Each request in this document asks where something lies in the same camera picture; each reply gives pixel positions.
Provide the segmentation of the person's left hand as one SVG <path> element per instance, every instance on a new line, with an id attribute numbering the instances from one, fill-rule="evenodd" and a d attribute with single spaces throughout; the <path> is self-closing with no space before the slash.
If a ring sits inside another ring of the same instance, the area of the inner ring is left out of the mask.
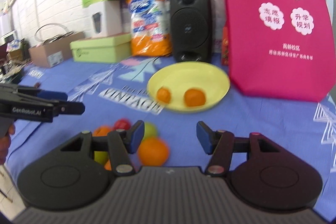
<path id="1" fill-rule="evenodd" d="M 8 155 L 9 147 L 11 145 L 11 135 L 15 134 L 15 125 L 12 123 L 7 133 L 0 139 L 0 165 L 3 165 Z"/>

